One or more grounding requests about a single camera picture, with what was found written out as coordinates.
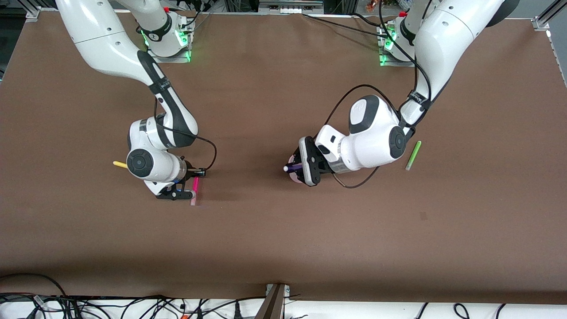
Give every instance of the black plug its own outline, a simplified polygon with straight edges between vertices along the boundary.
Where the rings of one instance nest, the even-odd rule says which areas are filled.
[[[242,319],[242,314],[240,314],[240,304],[238,301],[234,304],[234,319]]]

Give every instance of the brown table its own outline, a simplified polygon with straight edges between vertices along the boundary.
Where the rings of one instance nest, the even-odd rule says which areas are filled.
[[[407,152],[356,190],[296,184],[282,166],[354,85],[404,100],[413,70],[380,67],[375,37],[300,15],[213,15],[192,59],[162,68],[218,145],[198,207],[156,200],[112,166],[152,113],[148,89],[90,69],[57,12],[26,23],[0,85],[1,273],[51,275],[73,295],[229,298],[285,282],[310,300],[566,302],[567,90],[528,20],[465,53],[411,141],[423,146],[410,172]],[[346,132],[365,94],[331,123]],[[176,153],[198,166],[212,155],[201,142]],[[31,279],[0,290],[56,293]]]

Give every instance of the green marker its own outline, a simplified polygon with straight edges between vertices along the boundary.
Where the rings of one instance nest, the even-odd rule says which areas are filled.
[[[405,166],[406,171],[409,171],[409,169],[412,168],[413,160],[416,159],[416,155],[417,152],[419,152],[420,147],[421,147],[421,141],[417,141],[416,147],[413,148],[412,155],[409,157],[408,164]]]

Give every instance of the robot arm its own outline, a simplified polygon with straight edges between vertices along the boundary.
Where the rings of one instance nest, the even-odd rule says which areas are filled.
[[[145,11],[135,13],[140,23],[144,24],[145,17],[155,22],[161,16],[163,21],[163,9],[154,8],[159,6],[158,0],[140,3],[145,4],[140,4]],[[57,0],[57,6],[71,39],[90,67],[144,83],[165,110],[157,121],[152,116],[130,126],[129,171],[143,179],[155,195],[184,181],[190,165],[167,150],[191,145],[198,134],[197,122],[159,65],[130,41],[107,0]]]
[[[402,104],[399,114],[375,95],[356,101],[350,109],[349,135],[325,125],[314,141],[326,163],[313,160],[317,159],[313,148],[306,144],[304,138],[300,140],[302,165],[300,170],[295,171],[300,180],[304,179],[302,182],[310,186],[316,185],[320,180],[317,179],[319,172],[325,173],[322,166],[328,166],[329,173],[346,173],[381,166],[400,158],[413,135],[411,127],[431,106],[430,101],[435,101],[464,51],[492,19],[502,2],[441,2],[423,22],[415,38],[416,60],[430,79],[431,96],[425,77],[420,73],[416,88]],[[294,171],[291,165],[284,170],[288,173]]]

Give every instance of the pink marker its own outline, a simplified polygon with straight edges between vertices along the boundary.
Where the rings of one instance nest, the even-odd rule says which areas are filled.
[[[195,197],[191,198],[191,206],[197,204],[197,190],[199,188],[199,177],[193,177],[193,191],[195,192]]]

